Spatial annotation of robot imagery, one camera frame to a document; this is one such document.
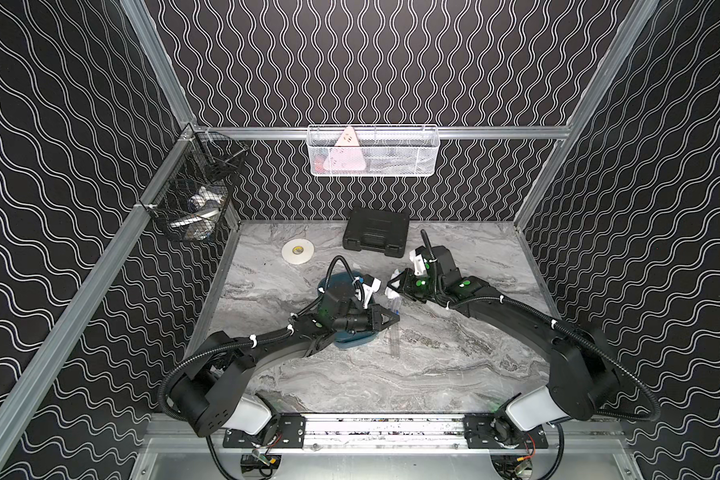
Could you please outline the white wipe cloth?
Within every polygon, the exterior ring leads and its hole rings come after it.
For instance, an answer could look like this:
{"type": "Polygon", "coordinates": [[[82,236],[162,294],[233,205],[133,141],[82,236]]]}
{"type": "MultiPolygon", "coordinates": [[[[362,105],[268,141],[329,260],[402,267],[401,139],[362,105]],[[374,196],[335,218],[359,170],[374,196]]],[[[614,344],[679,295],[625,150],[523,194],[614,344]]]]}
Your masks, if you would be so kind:
{"type": "Polygon", "coordinates": [[[384,295],[390,305],[397,304],[401,301],[401,295],[391,287],[385,289],[384,295]]]}

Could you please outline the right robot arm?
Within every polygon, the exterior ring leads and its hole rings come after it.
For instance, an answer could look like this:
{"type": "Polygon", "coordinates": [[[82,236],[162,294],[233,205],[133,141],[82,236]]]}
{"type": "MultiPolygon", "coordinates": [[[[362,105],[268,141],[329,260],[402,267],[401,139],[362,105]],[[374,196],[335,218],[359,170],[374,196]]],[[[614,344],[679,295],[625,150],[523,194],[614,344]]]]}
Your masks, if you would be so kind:
{"type": "Polygon", "coordinates": [[[624,366],[605,336],[557,319],[511,298],[476,276],[464,276],[450,250],[421,234],[410,252],[411,267],[389,281],[401,296],[434,303],[486,323],[537,353],[548,365],[548,381],[506,400],[488,424],[492,439],[514,446],[543,424],[603,416],[655,422],[661,406],[656,393],[624,366]]]}

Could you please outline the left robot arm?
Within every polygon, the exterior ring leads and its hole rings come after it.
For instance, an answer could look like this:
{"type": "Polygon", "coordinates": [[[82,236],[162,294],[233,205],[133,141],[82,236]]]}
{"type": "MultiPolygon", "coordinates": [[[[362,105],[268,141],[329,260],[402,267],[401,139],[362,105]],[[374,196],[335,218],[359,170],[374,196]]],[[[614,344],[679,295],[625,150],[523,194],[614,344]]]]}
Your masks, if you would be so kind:
{"type": "Polygon", "coordinates": [[[158,387],[160,409],[187,423],[200,438],[216,431],[237,430],[267,436],[274,408],[246,393],[258,373],[286,361],[311,357],[339,342],[364,341],[400,320],[373,295],[381,281],[350,269],[336,256],[329,264],[317,296],[290,315],[280,329],[231,338],[219,331],[170,370],[158,387]]]}

